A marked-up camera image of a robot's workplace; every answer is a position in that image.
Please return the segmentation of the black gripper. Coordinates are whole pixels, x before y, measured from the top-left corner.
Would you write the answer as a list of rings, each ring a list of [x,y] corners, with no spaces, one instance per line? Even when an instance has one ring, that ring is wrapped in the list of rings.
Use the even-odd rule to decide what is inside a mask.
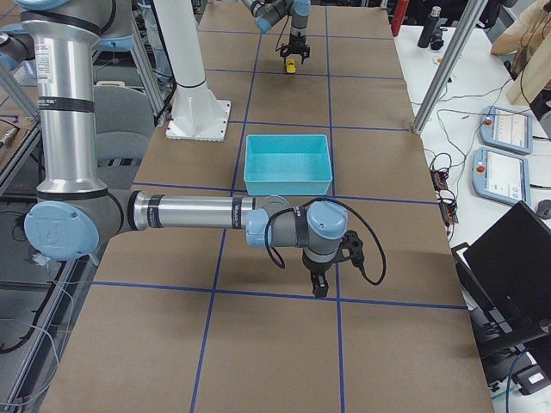
[[[288,56],[300,55],[300,63],[303,65],[306,59],[310,58],[310,46],[306,43],[306,36],[289,35],[289,42],[283,44],[279,49],[279,56],[284,64],[287,63]]]
[[[310,249],[303,249],[302,262],[309,270],[313,285],[313,296],[316,299],[326,298],[328,294],[328,282],[325,273],[333,264],[346,262],[348,257],[338,248],[333,256],[319,255]]]

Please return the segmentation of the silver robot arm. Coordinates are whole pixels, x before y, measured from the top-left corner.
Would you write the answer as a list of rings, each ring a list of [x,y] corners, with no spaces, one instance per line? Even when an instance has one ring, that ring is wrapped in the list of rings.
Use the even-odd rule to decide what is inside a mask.
[[[268,33],[279,21],[289,17],[291,28],[287,44],[283,44],[278,52],[283,59],[291,55],[300,56],[303,64],[310,58],[310,46],[307,44],[306,29],[311,11],[310,1],[277,0],[250,1],[244,0],[242,4],[251,13],[258,30],[262,34]]]
[[[46,176],[27,214],[28,241],[70,261],[127,231],[233,228],[283,265],[281,247],[302,251],[313,294],[344,260],[345,206],[326,197],[332,173],[327,138],[261,134],[246,139],[245,197],[149,195],[115,190],[98,177],[92,51],[102,40],[132,45],[128,1],[24,1],[22,26],[34,42]]]

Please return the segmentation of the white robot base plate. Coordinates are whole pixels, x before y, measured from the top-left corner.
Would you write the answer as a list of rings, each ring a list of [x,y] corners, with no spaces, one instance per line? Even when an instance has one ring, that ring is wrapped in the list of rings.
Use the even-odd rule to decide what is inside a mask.
[[[166,130],[168,139],[223,141],[231,113],[232,103],[214,99],[199,103],[192,98],[174,102]]]

